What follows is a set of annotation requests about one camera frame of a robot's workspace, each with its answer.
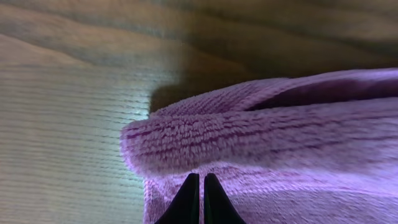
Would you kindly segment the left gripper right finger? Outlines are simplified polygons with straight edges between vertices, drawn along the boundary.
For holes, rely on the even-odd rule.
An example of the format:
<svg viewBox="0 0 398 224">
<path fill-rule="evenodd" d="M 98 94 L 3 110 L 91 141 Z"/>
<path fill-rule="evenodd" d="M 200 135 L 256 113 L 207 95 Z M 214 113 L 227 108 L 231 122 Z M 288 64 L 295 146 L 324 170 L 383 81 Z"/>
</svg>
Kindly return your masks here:
<svg viewBox="0 0 398 224">
<path fill-rule="evenodd" d="M 205 177 L 204 222 L 205 224 L 246 224 L 233 207 L 214 173 Z"/>
</svg>

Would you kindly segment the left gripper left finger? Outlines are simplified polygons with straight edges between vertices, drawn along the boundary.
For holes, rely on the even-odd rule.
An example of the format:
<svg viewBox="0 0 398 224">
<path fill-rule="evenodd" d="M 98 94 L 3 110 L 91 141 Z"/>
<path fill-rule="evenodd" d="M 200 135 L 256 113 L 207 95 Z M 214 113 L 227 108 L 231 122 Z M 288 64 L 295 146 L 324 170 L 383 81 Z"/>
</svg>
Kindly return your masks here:
<svg viewBox="0 0 398 224">
<path fill-rule="evenodd" d="M 191 173 L 155 224 L 199 224 L 199 175 Z"/>
</svg>

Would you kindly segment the purple microfiber cloth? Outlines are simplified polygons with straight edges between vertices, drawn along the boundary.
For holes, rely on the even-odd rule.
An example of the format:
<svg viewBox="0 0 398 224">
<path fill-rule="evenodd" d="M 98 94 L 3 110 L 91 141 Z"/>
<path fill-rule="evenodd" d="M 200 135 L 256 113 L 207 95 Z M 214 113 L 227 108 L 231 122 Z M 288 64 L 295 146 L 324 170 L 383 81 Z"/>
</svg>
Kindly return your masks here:
<svg viewBox="0 0 398 224">
<path fill-rule="evenodd" d="M 397 222 L 397 70 L 254 80 L 124 127 L 144 223 L 213 173 L 246 223 Z"/>
</svg>

